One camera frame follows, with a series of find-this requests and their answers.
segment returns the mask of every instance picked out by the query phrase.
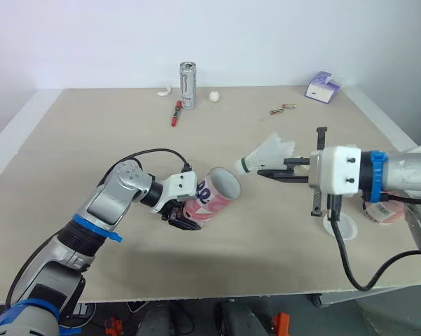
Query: badminton shuttlecock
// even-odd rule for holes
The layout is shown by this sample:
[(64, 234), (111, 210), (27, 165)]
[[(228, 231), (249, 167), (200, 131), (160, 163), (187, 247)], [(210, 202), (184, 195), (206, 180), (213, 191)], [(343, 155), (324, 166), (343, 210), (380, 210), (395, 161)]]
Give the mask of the badminton shuttlecock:
[(272, 133), (256, 150), (235, 163), (239, 174), (256, 172), (260, 169), (285, 169), (284, 158), (293, 155), (296, 142), (282, 142), (277, 133)]

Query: white plastic lid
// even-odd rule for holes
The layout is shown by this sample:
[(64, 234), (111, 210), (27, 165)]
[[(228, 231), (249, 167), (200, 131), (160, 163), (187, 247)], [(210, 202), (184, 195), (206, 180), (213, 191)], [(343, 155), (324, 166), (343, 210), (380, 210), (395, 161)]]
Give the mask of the white plastic lid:
[[(324, 224), (324, 229), (332, 236), (335, 237), (333, 233), (333, 229), (331, 228), (330, 221), (327, 218), (327, 215), (324, 216), (322, 219)], [(344, 240), (352, 240), (358, 234), (358, 227), (355, 221), (350, 218), (345, 213), (340, 213), (339, 215), (339, 222), (338, 222), (339, 231), (341, 232), (341, 236), (343, 236)]]

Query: pink cup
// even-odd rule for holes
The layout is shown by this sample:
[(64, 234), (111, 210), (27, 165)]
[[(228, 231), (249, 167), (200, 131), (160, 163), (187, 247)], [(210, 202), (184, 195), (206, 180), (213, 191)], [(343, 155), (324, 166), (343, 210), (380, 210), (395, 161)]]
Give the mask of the pink cup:
[(185, 203), (184, 216), (203, 226), (240, 193), (240, 182), (230, 171), (213, 168), (198, 184), (198, 198)]

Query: blue band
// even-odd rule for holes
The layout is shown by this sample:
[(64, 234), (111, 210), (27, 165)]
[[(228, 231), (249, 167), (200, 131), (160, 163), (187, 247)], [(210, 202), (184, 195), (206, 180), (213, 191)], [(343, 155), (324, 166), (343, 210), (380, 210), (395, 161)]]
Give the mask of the blue band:
[(74, 214), (72, 218), (75, 222), (77, 222), (79, 225), (82, 225), (86, 229), (89, 229), (90, 231), (96, 233), (97, 235), (109, 238), (111, 240), (115, 240), (116, 242), (121, 243), (123, 241), (123, 238), (118, 235), (117, 232), (110, 232), (106, 231), (105, 229), (100, 228), (99, 226), (96, 226), (95, 224), (89, 222), (88, 220), (84, 219), (83, 217)]
[(46, 302), (45, 300), (40, 299), (26, 299), (19, 301), (13, 307), (19, 307), (19, 306), (36, 306), (40, 308), (44, 308), (45, 310), (48, 310), (51, 314), (55, 316), (57, 320), (59, 320), (59, 310), (55, 306), (53, 306), (51, 303)]
[(372, 162), (372, 188), (370, 203), (381, 200), (381, 186), (383, 185), (383, 163), (387, 160), (386, 153), (378, 150), (371, 151)]
[(77, 335), (77, 334), (81, 334), (81, 327), (76, 327), (76, 328), (64, 328), (64, 327), (59, 327), (59, 335), (61, 336), (67, 336), (67, 335)]

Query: orange clamp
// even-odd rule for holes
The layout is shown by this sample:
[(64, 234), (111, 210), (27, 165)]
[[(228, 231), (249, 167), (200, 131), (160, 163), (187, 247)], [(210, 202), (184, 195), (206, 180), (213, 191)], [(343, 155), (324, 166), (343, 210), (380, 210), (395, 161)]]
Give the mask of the orange clamp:
[(122, 336), (123, 334), (123, 323), (121, 320), (111, 317), (104, 322), (104, 329), (106, 336)]
[(289, 329), (289, 315), (285, 313), (278, 313), (272, 317), (272, 329), (275, 336), (290, 336)]

